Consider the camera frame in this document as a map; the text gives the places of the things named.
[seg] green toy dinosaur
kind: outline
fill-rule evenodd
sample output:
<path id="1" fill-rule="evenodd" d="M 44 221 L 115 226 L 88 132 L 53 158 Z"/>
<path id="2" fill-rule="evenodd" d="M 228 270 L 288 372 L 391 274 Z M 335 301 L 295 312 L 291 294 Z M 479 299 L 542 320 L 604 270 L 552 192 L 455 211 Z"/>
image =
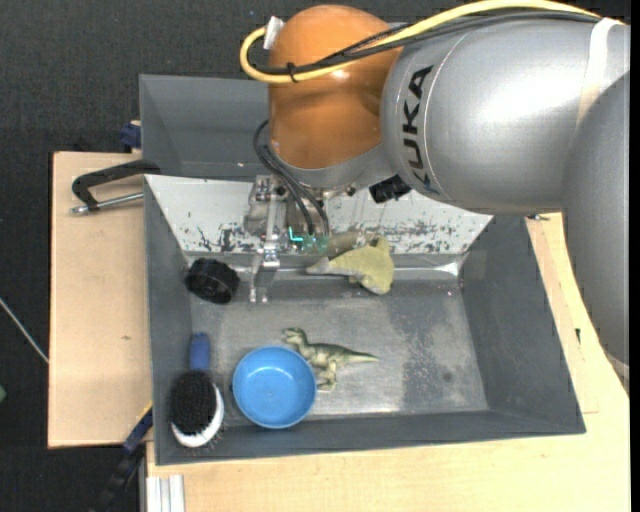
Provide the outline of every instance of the green toy dinosaur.
<path id="1" fill-rule="evenodd" d="M 336 372 L 338 368 L 349 363 L 364 363 L 379 361 L 379 359 L 365 352 L 355 352 L 340 345 L 329 343 L 309 343 L 307 334 L 299 327 L 284 330 L 286 343 L 295 345 L 300 355 L 316 368 L 322 368 L 318 377 L 322 380 L 318 385 L 320 391 L 331 391 L 336 386 Z"/>

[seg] black bristles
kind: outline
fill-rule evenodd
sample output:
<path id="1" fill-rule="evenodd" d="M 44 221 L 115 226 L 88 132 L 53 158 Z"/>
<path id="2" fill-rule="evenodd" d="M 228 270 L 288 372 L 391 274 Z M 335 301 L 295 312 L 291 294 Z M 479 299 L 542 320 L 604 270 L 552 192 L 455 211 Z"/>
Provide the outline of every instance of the black bristles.
<path id="1" fill-rule="evenodd" d="M 216 412 L 216 391 L 203 371 L 181 375 L 173 383 L 169 400 L 169 421 L 185 435 L 203 432 Z"/>

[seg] blue bowl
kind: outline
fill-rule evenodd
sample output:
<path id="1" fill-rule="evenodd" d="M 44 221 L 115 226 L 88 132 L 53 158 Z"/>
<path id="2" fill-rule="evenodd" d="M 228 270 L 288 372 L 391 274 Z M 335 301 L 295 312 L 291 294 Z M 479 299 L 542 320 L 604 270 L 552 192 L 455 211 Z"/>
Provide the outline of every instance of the blue bowl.
<path id="1" fill-rule="evenodd" d="M 316 379 L 291 349 L 266 346 L 244 356 L 233 373 L 233 395 L 242 413 L 265 428 L 301 421 L 316 399 Z"/>

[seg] dark floor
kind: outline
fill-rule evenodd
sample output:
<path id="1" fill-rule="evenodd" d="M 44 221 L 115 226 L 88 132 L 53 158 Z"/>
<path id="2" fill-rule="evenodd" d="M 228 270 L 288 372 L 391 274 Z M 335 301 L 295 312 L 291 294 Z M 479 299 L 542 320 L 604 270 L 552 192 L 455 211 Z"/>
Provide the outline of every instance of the dark floor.
<path id="1" fill-rule="evenodd" d="M 317 3 L 0 0 L 0 297 L 45 351 L 50 152 L 122 151 L 118 131 L 139 116 L 139 73 L 241 77 L 244 36 Z M 341 3 L 411 21 L 459 2 Z M 578 4 L 631 20 L 631 0 Z M 47 451 L 47 379 L 0 311 L 0 512 L 86 511 L 118 462 L 115 447 Z M 135 494 L 117 510 L 135 510 Z"/>

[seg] yellow cloth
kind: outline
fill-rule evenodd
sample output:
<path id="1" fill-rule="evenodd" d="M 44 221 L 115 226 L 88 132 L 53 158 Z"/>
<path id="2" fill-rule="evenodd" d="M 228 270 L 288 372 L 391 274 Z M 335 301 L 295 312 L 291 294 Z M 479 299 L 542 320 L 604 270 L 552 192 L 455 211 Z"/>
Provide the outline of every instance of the yellow cloth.
<path id="1" fill-rule="evenodd" d="M 378 238 L 374 245 L 345 252 L 331 261 L 324 257 L 307 268 L 307 273 L 349 276 L 351 282 L 358 282 L 367 290 L 383 295 L 391 289 L 393 282 L 394 266 L 389 252 L 389 242 Z"/>

